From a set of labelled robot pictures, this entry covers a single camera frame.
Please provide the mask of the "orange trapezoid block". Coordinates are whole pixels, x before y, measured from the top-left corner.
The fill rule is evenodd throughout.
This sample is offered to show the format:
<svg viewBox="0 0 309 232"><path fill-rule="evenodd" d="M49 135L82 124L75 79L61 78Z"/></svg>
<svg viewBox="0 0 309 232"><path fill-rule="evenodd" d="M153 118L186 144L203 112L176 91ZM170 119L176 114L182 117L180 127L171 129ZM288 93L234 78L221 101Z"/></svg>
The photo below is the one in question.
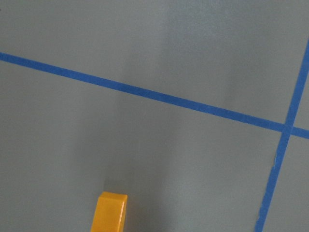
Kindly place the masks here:
<svg viewBox="0 0 309 232"><path fill-rule="evenodd" d="M102 192L99 196L91 232L123 232L128 196L112 192Z"/></svg>

